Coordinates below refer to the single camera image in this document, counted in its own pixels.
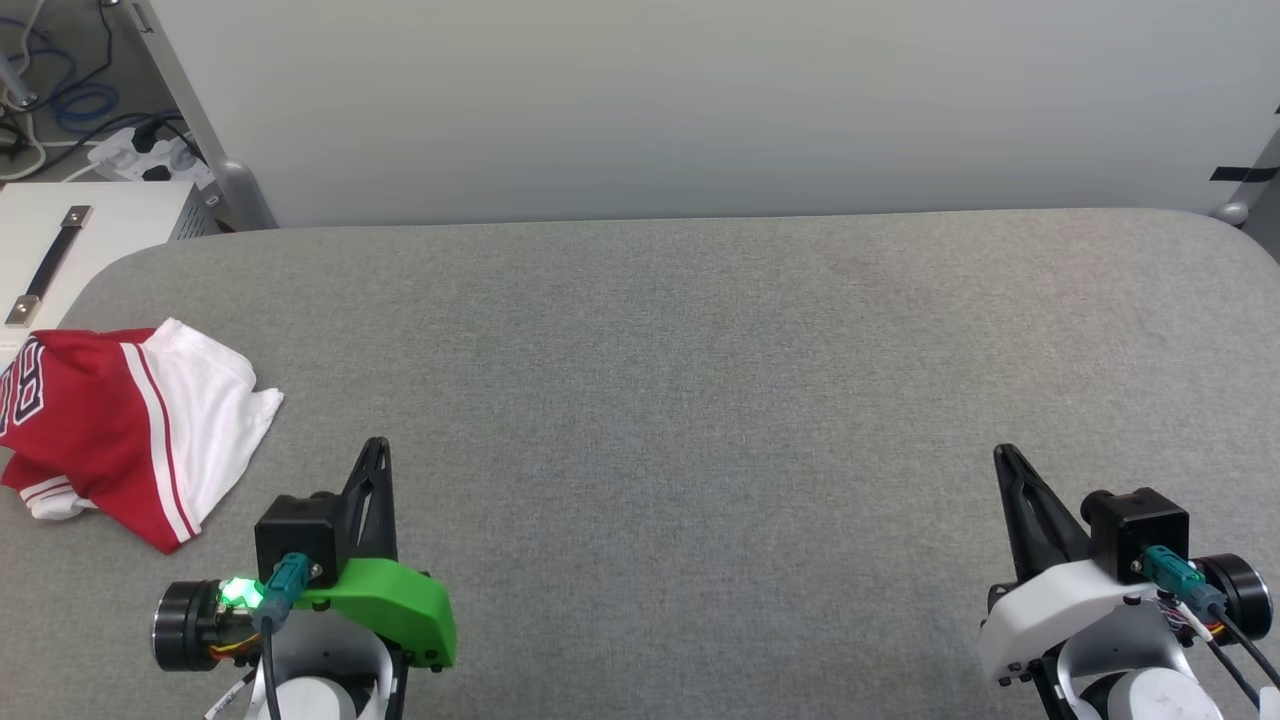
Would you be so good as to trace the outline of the grey metal stand foot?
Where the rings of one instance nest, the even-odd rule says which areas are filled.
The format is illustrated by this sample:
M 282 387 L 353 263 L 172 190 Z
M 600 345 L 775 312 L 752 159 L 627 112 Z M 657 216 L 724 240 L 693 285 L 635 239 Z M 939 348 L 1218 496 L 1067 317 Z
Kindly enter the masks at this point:
M 38 101 L 38 95 L 23 81 L 20 72 L 9 61 L 1 49 L 0 83 L 4 85 L 4 91 L 0 91 L 0 102 L 19 109 L 28 109 Z

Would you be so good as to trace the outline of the white power strip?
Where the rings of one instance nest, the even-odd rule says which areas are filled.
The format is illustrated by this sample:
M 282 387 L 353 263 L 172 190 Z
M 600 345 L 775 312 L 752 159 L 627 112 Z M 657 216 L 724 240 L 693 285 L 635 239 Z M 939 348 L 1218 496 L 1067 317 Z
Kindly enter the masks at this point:
M 182 140 L 160 138 L 141 150 L 136 147 L 136 131 L 120 129 L 88 150 L 87 160 L 99 176 L 120 182 L 192 182 L 202 192 L 215 183 L 210 168 Z

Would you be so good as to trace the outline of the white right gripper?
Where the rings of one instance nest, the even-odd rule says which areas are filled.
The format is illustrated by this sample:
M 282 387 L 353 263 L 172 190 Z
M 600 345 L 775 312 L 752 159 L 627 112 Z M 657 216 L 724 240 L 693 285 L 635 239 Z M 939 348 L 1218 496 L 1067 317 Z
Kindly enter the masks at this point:
M 998 445 L 993 460 L 1019 587 L 995 602 L 979 630 L 983 675 L 1015 678 L 1059 650 L 1068 678 L 1143 667 L 1193 678 L 1157 585 L 1123 585 L 1084 561 L 1088 534 L 1019 447 Z

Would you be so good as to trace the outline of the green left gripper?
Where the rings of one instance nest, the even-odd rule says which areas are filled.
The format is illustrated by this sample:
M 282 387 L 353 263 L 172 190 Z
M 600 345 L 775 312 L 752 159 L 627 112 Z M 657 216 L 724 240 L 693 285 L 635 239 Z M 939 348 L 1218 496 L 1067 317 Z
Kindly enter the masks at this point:
M 338 612 L 398 644 L 415 667 L 453 667 L 458 630 L 447 588 L 396 561 L 396 496 L 385 437 L 372 437 L 361 448 L 339 493 L 335 533 L 351 560 L 334 585 L 303 591 L 293 612 Z

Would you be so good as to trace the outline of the grey metal panel leg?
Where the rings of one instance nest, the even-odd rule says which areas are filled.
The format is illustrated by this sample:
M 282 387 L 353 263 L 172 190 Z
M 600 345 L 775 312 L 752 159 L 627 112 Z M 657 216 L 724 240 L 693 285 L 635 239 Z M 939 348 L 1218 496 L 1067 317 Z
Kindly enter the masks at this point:
M 154 0 L 123 0 L 143 44 L 163 77 L 178 109 L 193 132 L 221 195 L 221 204 L 247 231 L 276 228 L 275 219 L 251 169 L 229 158 L 205 111 L 189 73 L 182 65 L 177 46 L 160 22 Z
M 1274 118 L 1277 122 L 1276 129 L 1272 133 L 1270 141 L 1263 146 L 1263 150 L 1261 151 L 1258 158 L 1249 167 L 1280 167 L 1280 106 L 1277 106 L 1276 111 L 1274 113 Z M 1211 211 L 1211 217 L 1221 222 L 1225 222 L 1229 225 L 1236 227 L 1238 229 L 1242 229 L 1249 220 L 1253 209 L 1258 205 L 1265 191 L 1277 178 L 1280 178 L 1280 174 L 1277 174 L 1268 183 L 1252 183 L 1252 184 L 1213 182 L 1213 183 L 1234 184 L 1235 188 L 1231 193 L 1231 197 L 1225 204 L 1221 204 L 1220 206 L 1215 208 Z

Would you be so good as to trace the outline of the red and white jersey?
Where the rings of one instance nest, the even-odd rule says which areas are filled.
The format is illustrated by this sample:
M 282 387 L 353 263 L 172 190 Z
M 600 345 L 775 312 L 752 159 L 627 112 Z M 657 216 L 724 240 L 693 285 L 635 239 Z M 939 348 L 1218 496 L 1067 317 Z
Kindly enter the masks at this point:
M 246 356 L 174 318 L 37 331 L 0 372 L 0 486 L 37 519 L 95 509 L 173 553 L 238 484 L 283 402 Z

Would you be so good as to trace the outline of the white metal cabinet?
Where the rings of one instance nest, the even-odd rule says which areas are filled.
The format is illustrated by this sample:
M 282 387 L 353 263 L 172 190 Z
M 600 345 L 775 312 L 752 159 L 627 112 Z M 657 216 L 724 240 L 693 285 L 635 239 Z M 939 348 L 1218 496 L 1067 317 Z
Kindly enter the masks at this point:
M 92 205 L 35 324 L 8 329 L 5 318 L 26 292 L 61 219 Z M 13 183 L 0 188 L 0 370 L 33 331 L 58 327 L 81 291 L 102 269 L 143 249 L 220 234 L 211 208 L 192 182 Z

